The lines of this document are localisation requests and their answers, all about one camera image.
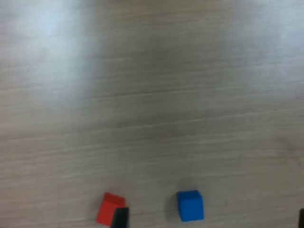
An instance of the cube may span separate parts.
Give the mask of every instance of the cube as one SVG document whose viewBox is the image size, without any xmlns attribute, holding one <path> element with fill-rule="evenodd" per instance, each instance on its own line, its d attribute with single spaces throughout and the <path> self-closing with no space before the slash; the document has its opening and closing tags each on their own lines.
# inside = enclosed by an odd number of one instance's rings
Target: cube
<svg viewBox="0 0 304 228">
<path fill-rule="evenodd" d="M 180 218 L 183 222 L 203 220 L 204 204 L 199 191 L 180 191 L 177 193 Z"/>
<path fill-rule="evenodd" d="M 101 203 L 96 222 L 110 226 L 117 208 L 125 207 L 125 198 L 113 195 L 109 192 L 104 194 L 104 199 Z"/>
</svg>

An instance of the red cube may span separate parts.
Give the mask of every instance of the red cube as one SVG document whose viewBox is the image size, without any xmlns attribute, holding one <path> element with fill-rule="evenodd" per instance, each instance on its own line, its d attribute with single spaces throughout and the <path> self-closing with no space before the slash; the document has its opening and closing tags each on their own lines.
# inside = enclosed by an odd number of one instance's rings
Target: red cube
<svg viewBox="0 0 304 228">
<path fill-rule="evenodd" d="M 96 222 L 110 226 L 117 208 L 125 207 L 125 198 L 106 192 L 100 206 Z"/>
</svg>

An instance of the blue cube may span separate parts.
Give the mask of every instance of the blue cube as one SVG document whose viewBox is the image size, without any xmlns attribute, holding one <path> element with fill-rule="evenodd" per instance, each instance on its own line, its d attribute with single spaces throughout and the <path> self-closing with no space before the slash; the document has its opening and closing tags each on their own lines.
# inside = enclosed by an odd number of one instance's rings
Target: blue cube
<svg viewBox="0 0 304 228">
<path fill-rule="evenodd" d="M 204 203 L 199 191 L 180 191 L 177 193 L 177 200 L 183 222 L 204 219 Z"/>
</svg>

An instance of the black object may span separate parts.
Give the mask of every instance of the black object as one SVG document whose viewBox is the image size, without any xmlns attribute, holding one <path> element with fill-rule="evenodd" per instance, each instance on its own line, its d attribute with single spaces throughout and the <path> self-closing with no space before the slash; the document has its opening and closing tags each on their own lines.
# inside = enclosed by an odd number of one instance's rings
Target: black object
<svg viewBox="0 0 304 228">
<path fill-rule="evenodd" d="M 117 208 L 115 210 L 111 228 L 129 228 L 129 208 Z"/>
<path fill-rule="evenodd" d="M 300 210 L 299 228 L 304 228 L 304 208 Z"/>
</svg>

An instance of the wooden table surface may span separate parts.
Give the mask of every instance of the wooden table surface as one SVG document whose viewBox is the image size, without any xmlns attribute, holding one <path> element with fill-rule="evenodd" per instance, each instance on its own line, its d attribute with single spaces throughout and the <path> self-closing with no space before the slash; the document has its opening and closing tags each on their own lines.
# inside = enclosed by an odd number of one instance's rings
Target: wooden table surface
<svg viewBox="0 0 304 228">
<path fill-rule="evenodd" d="M 0 0 L 0 227 L 295 228 L 303 0 Z M 199 189 L 203 222 L 175 193 Z"/>
</svg>

